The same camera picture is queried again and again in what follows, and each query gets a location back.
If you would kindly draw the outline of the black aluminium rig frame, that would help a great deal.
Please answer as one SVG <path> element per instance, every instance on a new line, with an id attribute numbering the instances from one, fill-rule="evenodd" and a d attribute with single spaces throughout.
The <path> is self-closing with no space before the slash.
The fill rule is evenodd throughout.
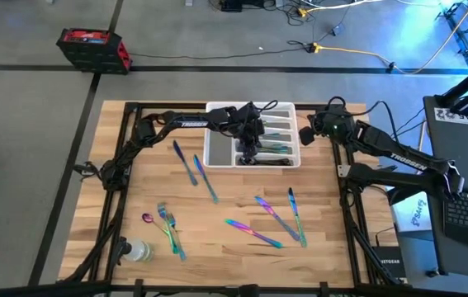
<path id="1" fill-rule="evenodd" d="M 129 291 L 136 282 L 144 290 L 234 295 L 241 285 L 256 284 L 264 294 L 320 292 L 322 283 L 337 294 L 358 284 L 378 283 L 373 265 L 344 224 L 335 163 L 343 159 L 329 140 L 318 139 L 300 151 L 296 169 L 221 169 L 208 171 L 219 203 L 206 184 L 193 186 L 173 141 L 186 154 L 202 154 L 203 130 L 177 130 L 153 148 L 144 149 L 130 171 L 124 194 L 108 194 L 96 178 L 83 181 L 73 216 L 59 277 L 65 278 L 94 247 L 115 213 L 123 213 L 114 226 L 116 238 L 140 239 L 154 255 L 147 262 L 122 260 L 110 267 L 111 246 L 106 245 L 87 273 L 88 281 L 105 281 L 114 291 Z M 294 240 L 254 197 L 262 197 L 298 233 L 288 199 L 292 188 L 307 247 Z M 163 202 L 173 214 L 187 259 L 174 254 L 168 235 L 141 216 L 149 213 L 166 229 L 157 210 Z M 275 248 L 228 225 L 233 219 L 282 243 Z"/>

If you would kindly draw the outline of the red black equipment box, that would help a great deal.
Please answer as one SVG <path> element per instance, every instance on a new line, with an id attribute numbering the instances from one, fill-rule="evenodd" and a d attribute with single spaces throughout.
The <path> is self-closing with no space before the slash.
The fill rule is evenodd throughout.
<path id="1" fill-rule="evenodd" d="M 132 59 L 114 32 L 83 28 L 63 29 L 56 45 L 81 72 L 127 75 Z"/>

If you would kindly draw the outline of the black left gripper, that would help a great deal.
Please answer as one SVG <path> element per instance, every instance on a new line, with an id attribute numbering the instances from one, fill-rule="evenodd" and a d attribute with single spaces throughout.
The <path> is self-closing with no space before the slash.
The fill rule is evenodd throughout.
<path id="1" fill-rule="evenodd" d="M 236 152 L 239 154 L 238 165 L 254 165 L 255 156 L 258 153 L 259 136 L 263 132 L 260 109 L 253 102 L 231 112 L 231 134 L 236 139 L 241 139 L 236 146 Z"/>

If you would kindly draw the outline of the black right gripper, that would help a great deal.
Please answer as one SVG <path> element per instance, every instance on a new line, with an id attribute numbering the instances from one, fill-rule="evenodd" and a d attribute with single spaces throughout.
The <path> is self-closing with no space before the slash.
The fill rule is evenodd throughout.
<path id="1" fill-rule="evenodd" d="M 341 144 L 343 142 L 343 111 L 342 110 L 322 110 L 308 115 L 310 126 L 314 127 L 316 134 L 330 138 L 332 141 Z M 314 142 L 314 130 L 303 127 L 299 130 L 300 142 L 309 145 Z"/>

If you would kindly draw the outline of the white cutlery organizer tray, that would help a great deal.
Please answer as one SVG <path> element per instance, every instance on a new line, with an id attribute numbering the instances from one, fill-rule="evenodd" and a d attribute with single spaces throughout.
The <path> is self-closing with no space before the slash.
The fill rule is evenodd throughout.
<path id="1" fill-rule="evenodd" d="M 295 105 L 292 102 L 256 102 L 260 109 L 264 134 L 279 133 L 279 139 L 264 139 L 260 135 L 261 146 L 280 144 L 291 147 L 292 154 L 257 153 L 253 168 L 293 168 L 300 166 L 300 141 Z M 239 154 L 236 152 L 237 139 L 224 133 L 205 131 L 204 165 L 217 168 L 246 168 L 238 165 Z"/>

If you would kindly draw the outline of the black network switch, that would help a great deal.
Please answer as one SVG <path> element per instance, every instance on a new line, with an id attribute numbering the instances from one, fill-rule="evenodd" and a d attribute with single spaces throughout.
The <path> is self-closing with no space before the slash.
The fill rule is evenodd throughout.
<path id="1" fill-rule="evenodd" d="M 390 274 L 395 278 L 405 278 L 404 260 L 399 247 L 373 247 L 376 255 L 380 258 L 381 263 L 385 266 Z"/>

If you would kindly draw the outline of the white paper sheet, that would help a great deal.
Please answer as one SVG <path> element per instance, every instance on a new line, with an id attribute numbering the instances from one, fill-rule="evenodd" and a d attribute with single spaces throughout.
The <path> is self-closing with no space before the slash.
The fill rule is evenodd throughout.
<path id="1" fill-rule="evenodd" d="M 431 231 L 428 197 L 419 192 L 391 206 L 396 229 L 401 233 Z"/>

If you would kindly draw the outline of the clear plastic bottle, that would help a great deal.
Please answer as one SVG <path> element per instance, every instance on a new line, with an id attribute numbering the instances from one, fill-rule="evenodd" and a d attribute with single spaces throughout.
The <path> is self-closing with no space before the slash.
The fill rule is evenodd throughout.
<path id="1" fill-rule="evenodd" d="M 140 239 L 121 237 L 119 254 L 128 262 L 147 262 L 153 257 L 154 250 Z"/>

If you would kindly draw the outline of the iridescent rainbow teaspoon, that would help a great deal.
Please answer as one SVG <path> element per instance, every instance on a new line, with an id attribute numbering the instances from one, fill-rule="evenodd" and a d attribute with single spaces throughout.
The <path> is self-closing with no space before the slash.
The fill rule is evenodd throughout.
<path id="1" fill-rule="evenodd" d="M 165 233 L 166 235 L 168 235 L 168 231 L 163 228 L 162 226 L 160 226 L 157 222 L 154 221 L 154 217 L 149 214 L 149 213 L 143 213 L 142 216 L 141 216 L 142 220 L 146 223 L 146 224 L 152 224 L 154 225 L 157 229 L 159 229 L 160 231 L 162 231 L 163 233 Z"/>

